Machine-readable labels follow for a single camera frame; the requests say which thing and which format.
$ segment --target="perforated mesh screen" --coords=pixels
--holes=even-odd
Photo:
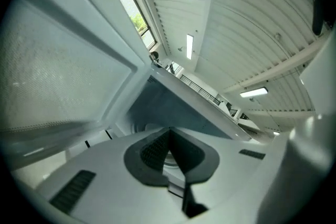
[[[130,73],[19,2],[0,33],[0,131],[99,120]]]

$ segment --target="fluorescent light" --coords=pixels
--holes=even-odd
[[[191,54],[193,52],[193,42],[194,37],[191,35],[187,35],[187,58],[191,60]]]
[[[29,152],[29,153],[27,153],[27,154],[25,154],[25,155],[23,155],[23,156],[24,156],[24,157],[27,157],[27,156],[29,156],[29,155],[31,155],[31,154],[38,153],[38,152],[40,152],[40,151],[42,151],[42,150],[44,150],[44,147],[38,148],[37,150],[31,151],[31,152]]]
[[[255,89],[252,91],[247,91],[247,92],[242,92],[240,94],[241,97],[251,97],[251,96],[256,96],[256,95],[262,95],[268,93],[268,90],[265,87]]]

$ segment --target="window frame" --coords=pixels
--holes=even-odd
[[[149,26],[149,24],[148,24],[148,22],[147,22],[147,20],[146,20],[146,17],[143,15],[143,13],[142,13],[142,11],[141,11],[141,8],[140,8],[140,6],[139,6],[137,0],[133,0],[133,1],[134,1],[134,3],[135,3],[136,7],[138,8],[141,17],[143,18],[143,20],[144,20],[144,22],[145,22],[145,24],[146,24],[146,28],[145,28],[144,30],[142,30],[141,32],[138,32],[138,30],[137,30],[138,34],[139,34],[140,37],[141,37],[141,40],[143,41],[142,36],[143,36],[145,33],[147,33],[147,31],[149,31],[149,32],[151,33],[151,35],[152,35],[152,37],[153,37],[153,40],[154,40],[154,42],[151,43],[151,44],[149,45],[148,48],[146,47],[145,43],[143,43],[143,44],[145,45],[146,49],[149,51],[149,50],[151,50],[151,49],[158,43],[158,41],[155,39],[155,36],[153,35],[153,31],[151,30],[151,27]]]

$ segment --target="railing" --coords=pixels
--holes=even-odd
[[[232,117],[234,117],[236,115],[238,110],[235,110],[235,109],[230,109],[230,114]]]
[[[213,97],[210,93],[208,93],[206,90],[198,86],[195,82],[191,81],[185,75],[182,75],[180,80],[183,81],[185,84],[187,84],[190,88],[192,88],[195,92],[197,92],[200,96],[202,96],[209,102],[213,102],[216,105],[219,105],[221,103],[218,99]]]

